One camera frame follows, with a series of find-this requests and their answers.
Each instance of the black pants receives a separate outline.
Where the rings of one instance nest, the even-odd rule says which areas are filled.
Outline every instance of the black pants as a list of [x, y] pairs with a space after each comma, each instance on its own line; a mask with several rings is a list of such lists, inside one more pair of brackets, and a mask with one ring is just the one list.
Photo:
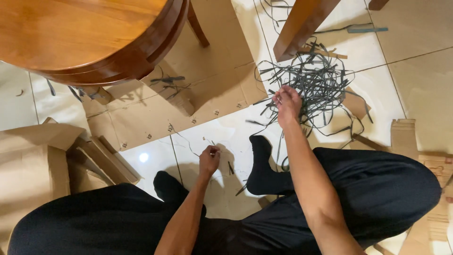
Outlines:
[[[251, 142], [249, 191], [285, 196], [241, 221], [202, 215], [193, 253], [320, 254], [290, 173], [271, 170], [270, 145], [263, 137], [251, 137]], [[407, 157], [327, 148], [313, 152], [338, 192], [350, 232], [363, 248], [402, 233], [439, 201], [441, 189], [434, 174]], [[162, 172], [156, 176], [155, 186], [164, 184], [156, 192], [165, 202], [121, 184], [47, 203], [16, 226], [8, 254], [152, 254], [187, 195], [174, 181]]]

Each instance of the white tile floor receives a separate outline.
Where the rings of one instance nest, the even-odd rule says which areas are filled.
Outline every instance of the white tile floor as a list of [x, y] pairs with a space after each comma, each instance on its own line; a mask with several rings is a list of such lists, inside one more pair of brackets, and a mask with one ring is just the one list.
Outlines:
[[[389, 146], [392, 119], [415, 118], [419, 150], [453, 154], [453, 107], [449, 102], [453, 95], [453, 68], [450, 65], [453, 57], [452, 2], [391, 0], [381, 11], [371, 12], [367, 11], [367, 2], [369, 0], [342, 0], [318, 31], [373, 22], [375, 26], [388, 27], [388, 32], [348, 34], [338, 31], [317, 36], [318, 42], [327, 49], [337, 48], [337, 53], [348, 56], [344, 61], [345, 68], [355, 71], [350, 86], [371, 106], [374, 120], [374, 124], [367, 118], [363, 120], [364, 135]], [[272, 20], [265, 13], [265, 10], [270, 13], [270, 7], [264, 0], [232, 0], [232, 4], [255, 62], [275, 63], [273, 46], [278, 38], [275, 29], [280, 31], [284, 23], [280, 22], [274, 29]], [[273, 14], [278, 20], [286, 18], [286, 11], [282, 9], [274, 10]], [[277, 89], [276, 85], [264, 84], [266, 89]], [[82, 105], [66, 86], [53, 85], [56, 97], [50, 95], [42, 77], [0, 62], [0, 106], [3, 109], [0, 130], [42, 123], [49, 116], [60, 123], [88, 129]], [[245, 120], [266, 122], [266, 114], [259, 116], [264, 107], [263, 104], [250, 106], [188, 130], [177, 130], [179, 134], [121, 152], [118, 157], [143, 177], [137, 186], [156, 196], [153, 178], [157, 171], [168, 171], [190, 189], [198, 173], [195, 154], [211, 143], [219, 145], [222, 148], [221, 164], [205, 200], [208, 217], [243, 218], [259, 210], [256, 196], [247, 191], [239, 196], [235, 194], [252, 168], [248, 137], [262, 129]], [[333, 131], [343, 124], [342, 121], [344, 118], [339, 116], [326, 129]], [[281, 128], [273, 124], [261, 134], [274, 148], [271, 161], [281, 164], [287, 154], [282, 141], [277, 160]], [[330, 137], [314, 132], [309, 140], [312, 147], [338, 148], [348, 139], [347, 132]], [[228, 162], [235, 169], [235, 175], [229, 175]], [[383, 241], [382, 246], [398, 254], [404, 238], [405, 234], [401, 234]], [[433, 243], [433, 250], [436, 255], [451, 254], [446, 242]], [[368, 252], [380, 254], [372, 249]]]

